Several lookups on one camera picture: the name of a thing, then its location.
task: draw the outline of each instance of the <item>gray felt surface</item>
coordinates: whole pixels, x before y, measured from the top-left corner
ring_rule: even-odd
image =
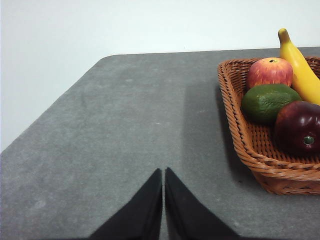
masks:
[[[320,47],[302,48],[320,56]],[[87,237],[156,168],[246,237],[320,239],[320,196],[267,193],[237,157],[217,65],[279,49],[98,61],[1,154],[1,239]],[[163,213],[161,240],[168,240]]]

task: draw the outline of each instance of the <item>dark red apple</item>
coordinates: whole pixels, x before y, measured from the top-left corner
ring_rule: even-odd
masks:
[[[320,154],[320,105],[293,101],[278,112],[274,137],[285,152],[298,156]]]
[[[293,68],[291,64],[278,57],[267,57],[256,61],[249,68],[246,85],[248,89],[262,84],[292,84]]]

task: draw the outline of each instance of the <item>fruit basket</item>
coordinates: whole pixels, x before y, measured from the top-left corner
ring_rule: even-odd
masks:
[[[252,123],[241,112],[249,68],[259,59],[226,60],[217,67],[234,149],[242,163],[269,193],[320,195],[320,154],[297,157],[282,152],[273,141],[272,126]],[[305,59],[320,77],[320,57],[309,56]]]

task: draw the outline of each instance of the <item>banana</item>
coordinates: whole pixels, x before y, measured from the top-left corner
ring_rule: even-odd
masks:
[[[292,88],[302,100],[320,105],[320,80],[312,71],[305,57],[291,42],[285,28],[278,31],[280,58],[287,60],[293,68]]]

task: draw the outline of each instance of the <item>green avocado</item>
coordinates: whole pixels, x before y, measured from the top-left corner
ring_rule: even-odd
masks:
[[[241,101],[241,110],[250,121],[271,125],[283,106],[301,100],[299,94],[285,84],[262,84],[246,92]]]

